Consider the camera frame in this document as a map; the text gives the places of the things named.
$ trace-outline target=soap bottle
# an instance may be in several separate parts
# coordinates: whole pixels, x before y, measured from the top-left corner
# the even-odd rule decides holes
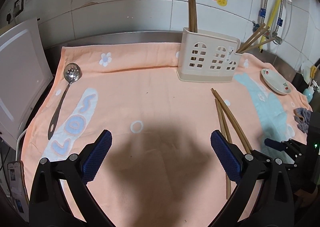
[[[303,91],[303,95],[305,95],[305,96],[307,97],[308,103],[311,102],[312,97],[313,97],[313,94],[314,94],[314,92],[315,92],[315,90],[313,89],[315,83],[316,83],[316,82],[315,82],[314,80],[312,80],[312,84],[311,84],[307,89],[305,89],[305,90]]]

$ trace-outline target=yellow gas hose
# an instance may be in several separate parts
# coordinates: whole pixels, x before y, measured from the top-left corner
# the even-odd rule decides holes
[[[279,8],[279,6],[280,6],[280,3],[281,3],[281,0],[277,0],[277,1],[276,1],[276,4],[275,4],[275,6],[273,7],[273,10],[272,10],[272,14],[271,14],[271,16],[269,17],[267,26],[269,26],[270,29],[271,29],[273,20],[275,19],[275,16],[276,16],[276,14],[277,14],[277,12],[278,12],[278,8]],[[261,40],[260,40],[260,43],[264,42],[265,40],[266,40],[266,37],[265,37],[265,36],[262,36],[262,37],[261,37]]]

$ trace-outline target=spoon handle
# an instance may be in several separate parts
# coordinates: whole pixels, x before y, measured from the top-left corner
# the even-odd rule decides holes
[[[52,116],[52,119],[51,119],[51,122],[50,122],[50,125],[49,125],[49,129],[48,129],[48,140],[50,140],[52,138],[54,130],[56,129],[58,118],[59,118],[60,109],[61,109],[64,97],[66,96],[67,91],[69,90],[70,85],[71,85],[71,83],[69,83],[67,88],[64,90],[64,93],[63,93],[63,95],[61,97],[61,100],[60,100],[58,106],[57,106],[57,109],[56,109],[56,111],[54,112],[54,114]]]

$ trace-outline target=white cutting board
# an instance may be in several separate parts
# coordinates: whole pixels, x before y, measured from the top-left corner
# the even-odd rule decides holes
[[[0,137],[12,148],[51,80],[36,18],[0,36]]]

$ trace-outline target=white plate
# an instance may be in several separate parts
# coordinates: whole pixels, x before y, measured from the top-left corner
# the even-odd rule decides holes
[[[261,70],[262,77],[266,84],[276,93],[286,95],[291,93],[290,86],[280,74],[269,69]]]

